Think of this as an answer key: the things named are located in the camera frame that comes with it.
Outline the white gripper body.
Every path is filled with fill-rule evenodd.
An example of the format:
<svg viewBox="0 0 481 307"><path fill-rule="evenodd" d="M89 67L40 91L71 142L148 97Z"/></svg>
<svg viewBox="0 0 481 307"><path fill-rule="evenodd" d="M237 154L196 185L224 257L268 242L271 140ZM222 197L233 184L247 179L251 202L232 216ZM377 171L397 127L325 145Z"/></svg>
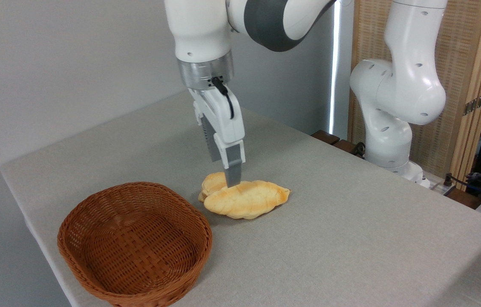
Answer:
<svg viewBox="0 0 481 307"><path fill-rule="evenodd" d="M235 95L223 95L216 87L188 91L194 99L193 106L199 125L202 125L202 118L205 117L224 144L243 140L245 129L242 111Z"/></svg>

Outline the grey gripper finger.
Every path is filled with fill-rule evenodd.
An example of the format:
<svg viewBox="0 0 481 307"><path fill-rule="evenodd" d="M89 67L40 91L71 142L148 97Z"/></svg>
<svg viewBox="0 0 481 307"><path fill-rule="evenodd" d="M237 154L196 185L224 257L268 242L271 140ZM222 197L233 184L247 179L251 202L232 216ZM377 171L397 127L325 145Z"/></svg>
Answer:
<svg viewBox="0 0 481 307"><path fill-rule="evenodd" d="M227 186L238 185L242 180L242 164L246 162L243 140L225 144L218 133L213 138L223 164Z"/></svg>
<svg viewBox="0 0 481 307"><path fill-rule="evenodd" d="M214 139L216 130L210 122L210 120L214 119L215 117L213 111L207 103L201 101L194 101L193 107L197 122L203 129L211 161L215 162L221 160L221 152L219 151L217 143Z"/></svg>

